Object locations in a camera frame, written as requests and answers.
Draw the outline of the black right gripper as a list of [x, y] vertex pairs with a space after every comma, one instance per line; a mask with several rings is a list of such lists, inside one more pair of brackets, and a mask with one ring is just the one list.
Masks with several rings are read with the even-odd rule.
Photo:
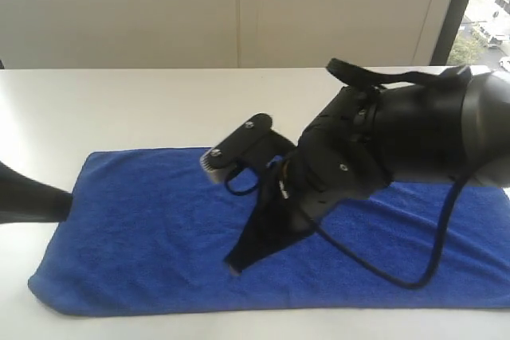
[[390, 175], [363, 141], [371, 100], [343, 87], [302, 132], [280, 171], [287, 197], [260, 198], [224, 258], [235, 274], [314, 233], [301, 216], [319, 220], [343, 199], [365, 199], [388, 187]]

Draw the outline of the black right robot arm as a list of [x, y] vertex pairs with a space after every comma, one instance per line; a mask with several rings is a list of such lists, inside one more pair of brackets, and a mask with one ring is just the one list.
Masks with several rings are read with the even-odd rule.
[[450, 183], [430, 261], [435, 273], [449, 218], [469, 183], [509, 184], [509, 76], [449, 68], [438, 75], [362, 72], [304, 129], [297, 144], [270, 129], [227, 140], [231, 158], [259, 176], [257, 203], [226, 263], [242, 272], [313, 233], [341, 201], [393, 182]]

